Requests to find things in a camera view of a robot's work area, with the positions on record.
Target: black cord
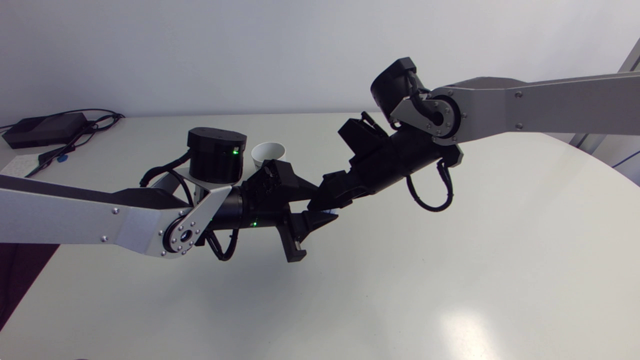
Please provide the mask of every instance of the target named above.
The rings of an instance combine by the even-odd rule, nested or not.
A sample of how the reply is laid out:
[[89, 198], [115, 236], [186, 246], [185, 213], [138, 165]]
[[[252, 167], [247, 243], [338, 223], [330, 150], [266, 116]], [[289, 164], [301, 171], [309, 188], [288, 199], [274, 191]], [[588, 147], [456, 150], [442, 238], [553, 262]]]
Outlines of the black cord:
[[430, 91], [428, 89], [418, 87], [418, 82], [415, 80], [414, 75], [415, 74], [411, 71], [407, 71], [405, 74], [408, 82], [407, 91], [409, 93], [409, 99], [411, 99], [413, 107], [420, 113], [420, 115], [433, 122], [433, 112], [422, 103], [422, 99], [420, 98], [420, 94], [428, 94]]
[[[88, 108], [88, 109], [77, 109], [77, 110], [63, 111], [61, 113], [55, 113], [55, 114], [52, 114], [52, 115], [48, 115], [46, 117], [60, 116], [60, 115], [68, 114], [68, 113], [79, 113], [79, 112], [83, 112], [83, 111], [104, 111], [104, 112], [108, 112], [109, 115], [105, 115], [105, 116], [99, 118], [98, 120], [89, 121], [87, 126], [84, 129], [80, 130], [80, 132], [73, 139], [71, 139], [71, 141], [68, 144], [66, 144], [64, 147], [62, 147], [60, 149], [60, 151], [56, 152], [55, 154], [50, 156], [48, 159], [46, 159], [45, 161], [41, 162], [38, 167], [33, 169], [33, 171], [31, 171], [25, 177], [34, 176], [35, 174], [37, 174], [40, 171], [42, 171], [45, 168], [47, 168], [54, 159], [56, 159], [57, 157], [62, 156], [64, 154], [66, 154], [67, 152], [69, 152], [69, 149], [75, 148], [77, 146], [82, 146], [82, 145], [88, 143], [93, 138], [93, 136], [96, 134], [96, 132], [108, 130], [109, 128], [114, 126], [118, 121], [120, 121], [120, 119], [125, 117], [124, 115], [122, 115], [120, 113], [117, 113], [115, 111], [111, 111], [111, 110], [107, 110], [107, 109], [99, 109], [99, 108]], [[108, 124], [106, 126], [103, 126], [103, 127], [99, 127], [97, 125], [99, 122], [105, 121], [107, 119], [113, 119], [113, 121], [111, 121], [110, 124]], [[80, 143], [79, 145], [76, 146], [76, 142], [80, 139], [80, 137], [82, 137], [83, 135], [88, 135], [88, 134], [91, 134], [91, 136], [89, 136], [89, 138], [87, 140], [85, 140], [84, 142], [82, 142], [82, 143]]]
[[180, 158], [173, 160], [172, 162], [170, 162], [169, 164], [163, 165], [161, 167], [154, 167], [149, 169], [145, 175], [142, 177], [142, 179], [140, 180], [140, 187], [141, 188], [146, 188], [147, 185], [149, 185], [149, 181], [151, 181], [154, 177], [160, 175], [160, 174], [164, 174], [165, 172], [169, 171], [169, 170], [173, 170], [175, 168], [177, 168], [178, 166], [184, 164], [185, 162], [187, 162], [188, 159], [191, 158], [191, 149], [187, 151], [187, 153], [185, 153], [184, 155], [182, 155]]
[[422, 200], [420, 200], [418, 193], [415, 192], [415, 188], [413, 187], [413, 181], [411, 180], [411, 176], [406, 177], [406, 185], [409, 188], [409, 192], [411, 193], [411, 196], [413, 197], [413, 199], [418, 203], [418, 205], [420, 205], [420, 207], [422, 207], [425, 210], [432, 211], [434, 213], [437, 213], [439, 211], [442, 211], [448, 208], [449, 205], [451, 205], [451, 202], [453, 201], [453, 183], [451, 182], [451, 176], [449, 175], [449, 168], [444, 166], [444, 160], [438, 161], [437, 168], [438, 168], [438, 173], [440, 174], [440, 178], [442, 179], [445, 186], [447, 187], [447, 200], [444, 202], [444, 204], [440, 206], [429, 206], [425, 204]]
[[220, 242], [218, 241], [218, 238], [216, 237], [216, 235], [213, 233], [213, 230], [205, 230], [202, 233], [202, 236], [205, 237], [205, 239], [207, 240], [207, 243], [211, 247], [211, 250], [213, 250], [213, 253], [216, 255], [218, 260], [228, 261], [236, 251], [236, 245], [237, 245], [239, 233], [240, 233], [239, 229], [233, 230], [233, 232], [231, 233], [231, 236], [229, 236], [231, 240], [229, 241], [229, 246], [227, 247], [227, 251], [225, 252], [222, 252], [222, 246], [220, 245]]
[[185, 195], [187, 195], [187, 201], [189, 202], [189, 206], [193, 207], [193, 198], [191, 197], [191, 191], [189, 191], [189, 187], [187, 183], [184, 182], [182, 176], [178, 175], [178, 173], [174, 169], [167, 170], [167, 173], [173, 175], [173, 177], [178, 180], [180, 185], [182, 185], [182, 189], [184, 190]]
[[622, 165], [624, 162], [626, 162], [627, 160], [629, 160], [630, 158], [633, 158], [634, 156], [636, 156], [636, 155], [638, 155], [638, 154], [640, 154], [640, 150], [638, 150], [638, 151], [634, 152], [633, 154], [631, 154], [631, 155], [627, 156], [627, 157], [626, 157], [624, 160], [622, 160], [621, 162], [619, 162], [619, 163], [617, 163], [617, 164], [613, 165], [613, 166], [612, 166], [612, 168], [616, 168], [617, 166]]

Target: white table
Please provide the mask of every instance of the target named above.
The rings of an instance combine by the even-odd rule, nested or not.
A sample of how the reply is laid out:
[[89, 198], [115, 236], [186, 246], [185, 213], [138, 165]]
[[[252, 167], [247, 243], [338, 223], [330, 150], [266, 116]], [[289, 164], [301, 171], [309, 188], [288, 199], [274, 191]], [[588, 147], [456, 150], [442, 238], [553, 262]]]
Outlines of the white table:
[[[355, 116], [125, 119], [36, 178], [135, 187], [211, 126], [249, 136], [246, 172], [254, 145], [278, 141], [319, 184], [348, 169], [336, 131]], [[448, 210], [421, 210], [398, 183], [312, 233], [301, 263], [275, 229], [241, 231], [228, 263], [208, 247], [167, 260], [62, 245], [0, 332], [0, 359], [637, 359], [640, 189], [546, 135], [461, 147]], [[434, 165], [414, 183], [444, 200]]]

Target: black power supply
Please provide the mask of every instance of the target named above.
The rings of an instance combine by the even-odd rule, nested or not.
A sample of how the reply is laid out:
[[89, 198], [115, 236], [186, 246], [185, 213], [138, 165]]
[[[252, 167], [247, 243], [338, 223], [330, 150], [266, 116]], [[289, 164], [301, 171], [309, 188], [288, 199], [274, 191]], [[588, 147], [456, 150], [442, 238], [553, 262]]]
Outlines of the black power supply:
[[12, 149], [70, 143], [88, 121], [83, 113], [71, 113], [20, 120], [2, 136]]

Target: white paper cup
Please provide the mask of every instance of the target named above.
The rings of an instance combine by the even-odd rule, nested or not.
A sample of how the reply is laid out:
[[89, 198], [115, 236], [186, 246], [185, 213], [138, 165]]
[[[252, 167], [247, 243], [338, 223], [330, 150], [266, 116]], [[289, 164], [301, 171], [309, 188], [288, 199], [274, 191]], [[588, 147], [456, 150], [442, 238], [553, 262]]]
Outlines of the white paper cup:
[[287, 149], [279, 142], [263, 142], [251, 150], [251, 157], [256, 170], [262, 167], [264, 160], [276, 159], [287, 161], [285, 157], [286, 154]]

